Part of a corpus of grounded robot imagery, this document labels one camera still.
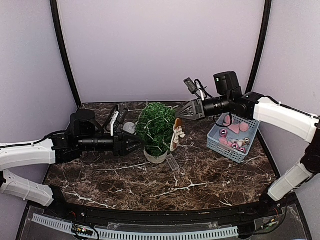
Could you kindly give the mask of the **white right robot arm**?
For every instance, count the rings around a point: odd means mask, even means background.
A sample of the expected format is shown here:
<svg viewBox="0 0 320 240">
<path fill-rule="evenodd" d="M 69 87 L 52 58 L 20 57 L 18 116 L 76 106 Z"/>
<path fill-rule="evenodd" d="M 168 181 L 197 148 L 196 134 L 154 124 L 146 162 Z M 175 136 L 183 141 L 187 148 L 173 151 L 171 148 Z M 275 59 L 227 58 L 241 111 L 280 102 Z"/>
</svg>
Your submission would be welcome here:
<svg viewBox="0 0 320 240">
<path fill-rule="evenodd" d="M 307 113 L 257 92 L 243 93 L 237 74 L 225 71 L 213 76 L 218 97 L 198 97 L 176 113 L 178 118 L 201 120 L 220 114 L 234 114 L 288 132 L 305 141 L 308 146 L 302 158 L 283 176 L 272 183 L 255 205 L 255 213 L 266 217 L 275 203 L 320 173 L 320 117 Z"/>
</svg>

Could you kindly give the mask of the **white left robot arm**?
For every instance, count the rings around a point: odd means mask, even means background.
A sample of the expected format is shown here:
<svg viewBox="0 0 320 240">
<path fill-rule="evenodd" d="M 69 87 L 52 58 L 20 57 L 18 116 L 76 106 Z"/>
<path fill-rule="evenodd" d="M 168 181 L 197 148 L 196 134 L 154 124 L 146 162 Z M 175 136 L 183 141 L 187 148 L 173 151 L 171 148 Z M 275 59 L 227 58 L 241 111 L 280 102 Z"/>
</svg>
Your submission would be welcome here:
<svg viewBox="0 0 320 240">
<path fill-rule="evenodd" d="M 0 192 L 32 201 L 51 210 L 60 218 L 71 213 L 61 189 L 20 177 L 10 169 L 32 165 L 61 165 L 79 159 L 84 152 L 111 152 L 115 157 L 127 156 L 142 148 L 144 141 L 118 126 L 127 111 L 115 106 L 106 122 L 100 125 L 96 114 L 80 109 L 70 115 L 66 130 L 59 130 L 34 142 L 0 145 Z"/>
</svg>

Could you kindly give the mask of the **clear string light garland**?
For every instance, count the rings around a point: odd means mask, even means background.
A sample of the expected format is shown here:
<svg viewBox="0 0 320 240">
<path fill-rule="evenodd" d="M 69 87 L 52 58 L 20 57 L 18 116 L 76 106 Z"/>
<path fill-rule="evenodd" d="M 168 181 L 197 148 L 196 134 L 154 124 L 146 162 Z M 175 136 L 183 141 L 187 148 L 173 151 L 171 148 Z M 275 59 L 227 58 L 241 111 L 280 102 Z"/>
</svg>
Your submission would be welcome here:
<svg viewBox="0 0 320 240">
<path fill-rule="evenodd" d="M 186 137 L 183 120 L 176 117 L 177 106 L 151 102 L 140 111 L 136 122 L 128 122 L 123 130 L 144 141 L 143 153 L 153 164 L 167 162 L 172 171 L 180 169 L 172 153 Z"/>
</svg>

